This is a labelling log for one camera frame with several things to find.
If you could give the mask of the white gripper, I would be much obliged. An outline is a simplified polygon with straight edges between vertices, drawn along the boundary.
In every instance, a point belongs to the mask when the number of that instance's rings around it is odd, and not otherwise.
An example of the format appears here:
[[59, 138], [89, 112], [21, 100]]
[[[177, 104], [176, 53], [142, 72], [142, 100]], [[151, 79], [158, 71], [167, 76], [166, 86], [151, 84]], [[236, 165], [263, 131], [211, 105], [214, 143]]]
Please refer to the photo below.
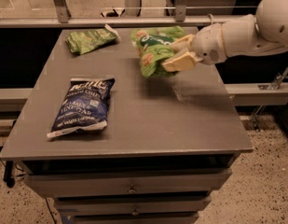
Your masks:
[[170, 44], [170, 48], [176, 52], [188, 49], [196, 53], [187, 51], [165, 60], [162, 66], [167, 72], [185, 71], [194, 68], [198, 62], [212, 65], [226, 60], [221, 23], [204, 27], [196, 35], [178, 38]]

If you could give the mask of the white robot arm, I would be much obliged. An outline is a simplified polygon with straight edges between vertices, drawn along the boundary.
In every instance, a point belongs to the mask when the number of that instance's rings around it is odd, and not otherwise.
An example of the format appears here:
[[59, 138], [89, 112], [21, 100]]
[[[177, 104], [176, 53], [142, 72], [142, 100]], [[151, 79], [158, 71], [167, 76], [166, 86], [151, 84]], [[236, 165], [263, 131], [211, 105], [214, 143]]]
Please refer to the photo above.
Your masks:
[[174, 55], [161, 63], [167, 72], [196, 63], [222, 63], [230, 57], [268, 56], [288, 51], [288, 0], [262, 0], [256, 12], [213, 23], [170, 44]]

